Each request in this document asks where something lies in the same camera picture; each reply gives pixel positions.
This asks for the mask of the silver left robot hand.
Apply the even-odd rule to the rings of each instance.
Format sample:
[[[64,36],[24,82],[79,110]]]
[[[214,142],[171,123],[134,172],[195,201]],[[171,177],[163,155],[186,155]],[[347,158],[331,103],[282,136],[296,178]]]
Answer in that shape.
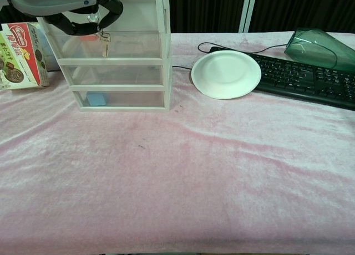
[[[120,0],[1,0],[1,7],[8,5],[28,16],[42,17],[46,23],[73,36],[99,33],[114,23],[124,9]],[[64,12],[95,14],[99,6],[106,8],[108,14],[98,22],[71,22],[64,15]]]

